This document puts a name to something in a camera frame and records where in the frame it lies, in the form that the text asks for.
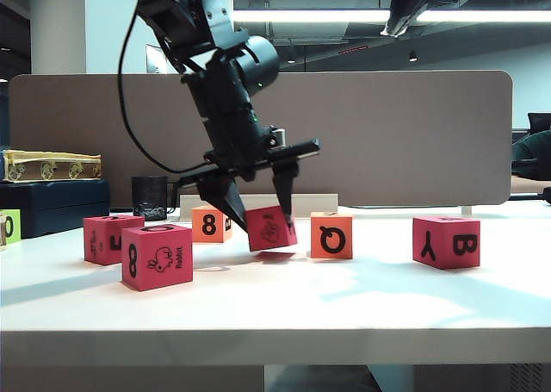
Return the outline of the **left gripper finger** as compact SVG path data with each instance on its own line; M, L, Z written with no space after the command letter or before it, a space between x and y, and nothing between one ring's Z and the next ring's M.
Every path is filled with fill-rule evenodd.
M197 185L201 199L233 220L245 232L245 206L232 178L207 179Z
M282 209L288 227L294 224L292 218L292 191L294 179L299 174L299 166L295 161L275 164L273 166L273 184L275 186L278 202Z

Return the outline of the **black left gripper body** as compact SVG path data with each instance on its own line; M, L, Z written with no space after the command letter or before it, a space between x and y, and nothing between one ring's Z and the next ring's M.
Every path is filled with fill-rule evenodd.
M276 80L279 57L275 52L216 52L204 65L190 57L176 59L190 90L212 149L205 165L183 173L179 184L195 186L207 179L241 177L250 182L256 173L275 164L289 163L319 153L319 141L285 144L284 131L263 127L251 96Z

